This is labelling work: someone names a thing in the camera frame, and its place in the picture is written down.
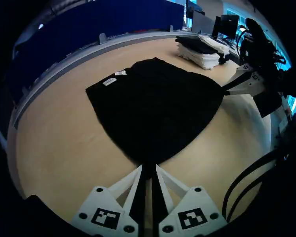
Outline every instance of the wooden table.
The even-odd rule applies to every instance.
[[[99,124],[85,93],[92,84],[153,57],[209,76],[220,85],[235,73],[237,65],[231,61],[203,70],[176,56],[176,45],[173,39],[159,39],[102,54],[57,79],[30,104],[20,120],[15,144],[16,166],[26,197],[36,194],[70,222],[94,186],[109,187],[136,168]],[[270,133],[270,117],[261,119],[250,96],[227,96],[201,134],[161,167],[188,186],[202,185],[221,210],[231,182],[270,150]],[[243,180],[229,204],[268,168],[264,166]],[[147,185],[147,228],[152,225],[150,188]],[[243,198],[234,216],[245,210],[256,192],[257,188]],[[178,203],[179,198],[173,192],[171,195]]]

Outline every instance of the black cloth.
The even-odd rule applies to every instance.
[[[214,54],[217,53],[219,55],[219,64],[224,64],[229,59],[231,59],[230,55],[226,55],[224,57],[223,53],[219,53],[218,50],[212,48],[211,46],[207,45],[203,41],[200,40],[199,37],[181,37],[177,36],[175,42],[182,44],[185,48],[193,50],[197,53],[202,54]]]
[[[211,121],[224,96],[210,78],[158,58],[125,71],[86,92],[107,134],[138,164],[159,164],[181,151]],[[116,81],[105,86],[111,78]]]

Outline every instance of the stack of folded towels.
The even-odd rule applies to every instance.
[[[176,37],[178,42],[178,56],[192,60],[203,69],[213,69],[213,67],[224,64],[229,57],[229,47],[206,37]]]

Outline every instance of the blue partition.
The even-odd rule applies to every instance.
[[[6,79],[16,103],[22,87],[75,50],[107,37],[149,29],[182,29],[184,6],[164,0],[96,0],[55,17],[21,48]]]

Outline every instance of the white tag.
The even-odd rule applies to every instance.
[[[116,72],[115,75],[117,76],[117,75],[127,75],[127,74],[126,74],[126,71],[123,70],[123,71]]]
[[[108,86],[115,81],[116,81],[116,78],[112,77],[112,78],[106,80],[105,82],[103,82],[103,85]]]

